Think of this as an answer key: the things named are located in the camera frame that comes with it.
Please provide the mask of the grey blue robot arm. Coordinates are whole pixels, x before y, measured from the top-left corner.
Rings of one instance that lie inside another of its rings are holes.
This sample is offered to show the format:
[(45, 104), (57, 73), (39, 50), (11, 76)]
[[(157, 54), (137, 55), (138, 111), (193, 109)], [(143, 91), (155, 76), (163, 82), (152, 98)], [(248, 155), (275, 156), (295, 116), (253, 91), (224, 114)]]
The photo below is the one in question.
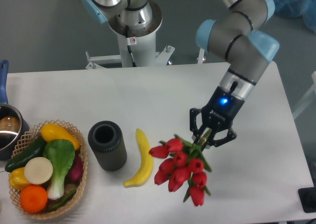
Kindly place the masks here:
[[(152, 0), (81, 0), (90, 16), (109, 23), (118, 37), (123, 67), (156, 66), (156, 31), (162, 14)], [(196, 33), (197, 45), (230, 64), (219, 86), (201, 109), (190, 110), (194, 142), (203, 148), (221, 146), (236, 138), (232, 124), (267, 66), (279, 43), (261, 32), (275, 11), (273, 0), (222, 0), (230, 15), (222, 22), (206, 20)]]

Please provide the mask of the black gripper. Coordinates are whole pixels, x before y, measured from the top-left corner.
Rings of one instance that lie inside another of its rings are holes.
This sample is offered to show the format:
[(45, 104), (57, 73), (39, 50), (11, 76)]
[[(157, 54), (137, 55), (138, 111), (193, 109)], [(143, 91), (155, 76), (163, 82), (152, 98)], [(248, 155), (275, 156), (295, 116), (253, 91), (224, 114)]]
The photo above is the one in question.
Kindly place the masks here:
[[(217, 133), (211, 132), (203, 148), (212, 146), (222, 146), (237, 137), (237, 133), (231, 128), (233, 120), (244, 104), (243, 99), (239, 99), (220, 86), (216, 88), (208, 103), (202, 108), (190, 109), (190, 131), (193, 133), (194, 143), (197, 143), (207, 128), (221, 132), (227, 130), (226, 136), (215, 139)], [(198, 128), (197, 116), (201, 115), (202, 125)]]

